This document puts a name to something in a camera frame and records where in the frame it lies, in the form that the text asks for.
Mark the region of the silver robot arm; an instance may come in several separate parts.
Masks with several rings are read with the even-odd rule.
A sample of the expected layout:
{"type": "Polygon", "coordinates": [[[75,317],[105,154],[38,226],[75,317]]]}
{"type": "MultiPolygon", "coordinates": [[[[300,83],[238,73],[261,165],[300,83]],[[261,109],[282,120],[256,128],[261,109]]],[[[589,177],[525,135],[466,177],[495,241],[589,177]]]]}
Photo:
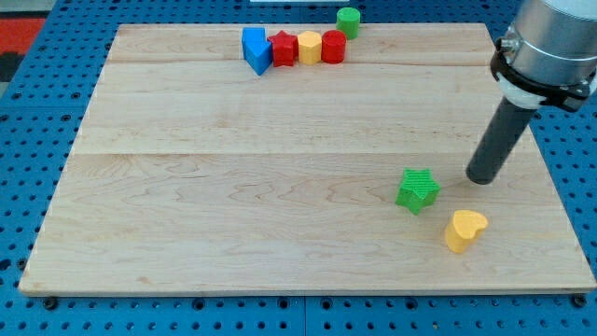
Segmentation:
{"type": "Polygon", "coordinates": [[[491,71],[514,106],[576,112],[596,91],[596,0],[525,0],[491,71]]]}

